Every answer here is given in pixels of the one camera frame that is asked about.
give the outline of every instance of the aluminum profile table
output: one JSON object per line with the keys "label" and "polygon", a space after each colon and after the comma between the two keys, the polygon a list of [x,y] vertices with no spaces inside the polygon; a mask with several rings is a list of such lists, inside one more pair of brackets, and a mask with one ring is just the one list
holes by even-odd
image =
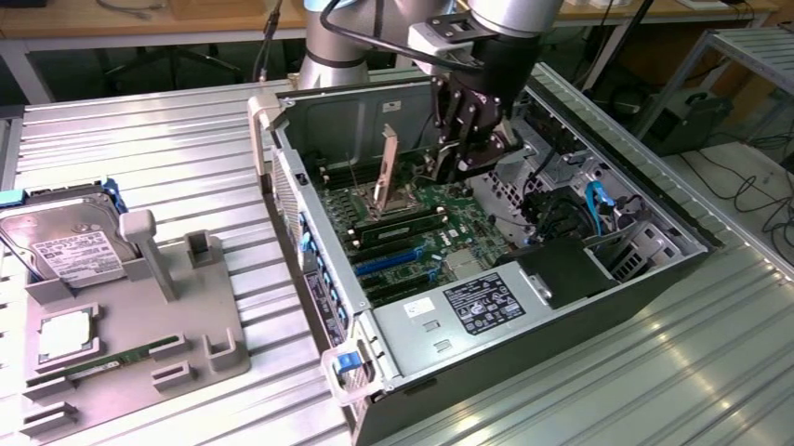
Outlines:
{"label": "aluminum profile table", "polygon": [[794,96],[794,33],[781,28],[709,30],[700,35],[653,103],[643,112],[633,135],[641,138],[685,82],[705,50],[713,49]]}
{"label": "aluminum profile table", "polygon": [[[553,72],[539,66],[533,75],[725,247],[632,320],[381,444],[792,441],[794,274]],[[244,113],[256,91],[240,85],[29,107],[10,129],[22,140],[9,148],[17,186],[111,173],[127,204],[152,210],[160,243],[197,228],[222,239],[253,362],[249,373],[54,444],[349,443],[256,195]],[[5,257],[3,445],[26,444],[11,434],[21,273]]]}

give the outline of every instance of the blue pcie slot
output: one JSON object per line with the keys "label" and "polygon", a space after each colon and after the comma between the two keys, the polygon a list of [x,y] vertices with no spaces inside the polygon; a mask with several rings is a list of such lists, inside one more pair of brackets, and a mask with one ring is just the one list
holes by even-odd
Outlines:
{"label": "blue pcie slot", "polygon": [[397,254],[390,257],[385,257],[381,260],[374,260],[369,263],[364,263],[362,265],[356,267],[356,276],[362,276],[365,274],[370,274],[373,272],[394,267],[404,263],[413,262],[421,257],[422,252],[424,249],[421,247],[417,247],[405,253]]}

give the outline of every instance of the warning label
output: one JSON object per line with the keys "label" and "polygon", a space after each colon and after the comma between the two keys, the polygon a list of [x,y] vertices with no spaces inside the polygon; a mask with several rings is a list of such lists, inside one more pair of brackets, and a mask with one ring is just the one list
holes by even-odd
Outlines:
{"label": "warning label", "polygon": [[486,332],[525,314],[496,272],[449,288],[444,296],[469,335]]}
{"label": "warning label", "polygon": [[121,269],[121,260],[101,231],[33,243],[31,247],[66,282]]}

